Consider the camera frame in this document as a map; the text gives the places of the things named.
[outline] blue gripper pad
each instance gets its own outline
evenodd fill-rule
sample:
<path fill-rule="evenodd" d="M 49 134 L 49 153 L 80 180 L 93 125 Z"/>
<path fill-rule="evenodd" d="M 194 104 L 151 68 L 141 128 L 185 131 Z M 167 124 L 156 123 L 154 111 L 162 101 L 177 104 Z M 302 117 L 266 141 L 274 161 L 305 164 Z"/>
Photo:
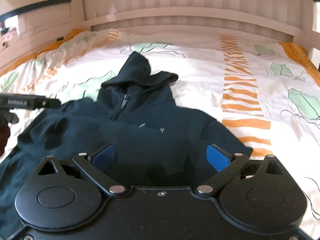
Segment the blue gripper pad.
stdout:
<path fill-rule="evenodd" d="M 102 151 L 97 153 L 91 160 L 93 166 L 98 170 L 104 171 L 108 168 L 115 159 L 115 148 L 112 145 L 104 148 Z"/>
<path fill-rule="evenodd" d="M 212 145 L 207 147 L 207 160 L 217 172 L 222 171 L 230 164 L 230 159 Z"/>

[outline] screw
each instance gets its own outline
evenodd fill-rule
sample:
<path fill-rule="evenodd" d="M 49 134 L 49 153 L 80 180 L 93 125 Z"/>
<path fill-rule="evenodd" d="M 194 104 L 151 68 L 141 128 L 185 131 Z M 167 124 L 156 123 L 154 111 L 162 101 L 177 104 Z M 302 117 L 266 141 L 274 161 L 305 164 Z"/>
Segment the screw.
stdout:
<path fill-rule="evenodd" d="M 122 185 L 114 185 L 109 188 L 109 191 L 113 194 L 120 194 L 125 191 L 125 187 Z"/>
<path fill-rule="evenodd" d="M 158 196 L 158 197 L 163 197 L 163 196 L 165 196 L 165 194 L 166 194 L 166 193 L 165 193 L 164 191 L 158 191 L 158 192 L 157 192 L 157 196 Z"/>
<path fill-rule="evenodd" d="M 211 187 L 209 185 L 201 185 L 201 186 L 197 187 L 197 191 L 199 193 L 210 193 L 213 191 L 213 187 Z"/>
<path fill-rule="evenodd" d="M 33 240 L 33 239 L 34 239 L 33 236 L 25 236 L 23 238 L 23 240 Z"/>

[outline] wooden bed frame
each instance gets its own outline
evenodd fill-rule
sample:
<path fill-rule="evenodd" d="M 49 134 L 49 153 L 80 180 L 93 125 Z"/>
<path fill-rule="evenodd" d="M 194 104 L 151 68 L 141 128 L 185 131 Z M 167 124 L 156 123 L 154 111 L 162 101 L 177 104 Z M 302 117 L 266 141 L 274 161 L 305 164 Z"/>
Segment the wooden bed frame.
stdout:
<path fill-rule="evenodd" d="M 124 12 L 117 12 L 108 14 L 102 17 L 94 17 L 85 20 L 85 6 L 84 0 L 72 0 L 70 3 L 70 17 L 55 23 L 34 28 L 28 32 L 23 33 L 17 38 L 8 42 L 6 49 L 0 49 L 0 72 L 5 70 L 16 59 L 21 56 L 34 52 L 66 35 L 73 28 L 87 28 L 90 30 L 97 25 L 102 26 L 106 23 L 112 23 L 113 28 L 119 28 L 118 23 L 121 20 L 139 19 L 147 17 L 209 17 L 227 19 L 237 22 L 249 23 L 252 25 L 263 26 L 265 28 L 276 30 L 292 37 L 293 42 L 302 45 L 307 53 L 312 48 L 320 50 L 320 33 L 313 31 L 314 19 L 314 2 L 313 0 L 301 1 L 301 29 L 290 26 L 286 23 L 271 20 L 265 17 L 244 13 L 229 9 L 220 8 L 203 8 L 203 7 L 157 7 L 145 8 L 137 10 L 129 10 Z M 219 35 L 232 35 L 248 40 L 277 42 L 280 39 L 272 39 L 257 34 L 246 33 L 238 30 L 230 30 L 224 28 L 206 27 L 206 26 L 190 26 L 190 25 L 148 25 L 127 27 L 123 30 L 129 32 L 136 32 L 141 34 L 154 33 L 154 32 L 186 32 L 201 33 L 205 35 L 219 34 Z"/>

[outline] bed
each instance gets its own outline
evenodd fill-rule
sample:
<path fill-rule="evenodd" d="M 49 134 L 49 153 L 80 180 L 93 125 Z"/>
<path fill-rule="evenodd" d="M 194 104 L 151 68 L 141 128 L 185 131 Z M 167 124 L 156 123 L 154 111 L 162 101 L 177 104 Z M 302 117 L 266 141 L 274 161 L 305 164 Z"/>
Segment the bed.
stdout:
<path fill-rule="evenodd" d="M 320 39 L 308 22 L 312 3 L 301 3 L 301 28 L 232 8 L 178 3 L 132 6 L 90 17 L 77 26 L 87 30 L 73 32 L 58 46 L 3 74 L 1 91 L 45 95 L 62 103 L 83 97 L 96 100 L 101 83 L 116 76 L 133 51 L 139 52 L 149 60 L 152 73 L 179 75 L 171 85 L 178 106 L 216 118 L 254 149 L 252 159 L 278 157 L 310 200 L 300 227 L 319 238 L 320 216 L 315 212 L 320 210 L 320 74 L 307 54 Z M 247 27 L 221 28 L 204 18 Z M 250 31 L 253 25 L 262 31 Z M 0 162 L 41 110 L 15 112 L 20 122 L 11 127 Z"/>

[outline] bed sheet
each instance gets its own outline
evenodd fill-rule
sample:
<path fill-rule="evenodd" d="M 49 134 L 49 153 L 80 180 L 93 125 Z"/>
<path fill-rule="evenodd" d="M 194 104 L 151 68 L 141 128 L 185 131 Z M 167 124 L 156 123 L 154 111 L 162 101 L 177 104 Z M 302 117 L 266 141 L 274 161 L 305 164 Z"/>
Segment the bed sheet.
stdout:
<path fill-rule="evenodd" d="M 0 78 L 1 90 L 68 100 L 96 99 L 100 84 L 117 75 L 137 51 L 152 73 L 179 75 L 171 85 L 177 105 L 197 108 L 222 122 L 253 159 L 275 154 L 319 213 L 320 88 L 316 76 L 290 59 L 278 43 L 257 44 L 227 36 L 159 33 L 148 36 L 104 30 L 83 32 Z M 40 110 L 16 110 L 5 156 Z M 300 226 L 320 237 L 310 203 Z"/>

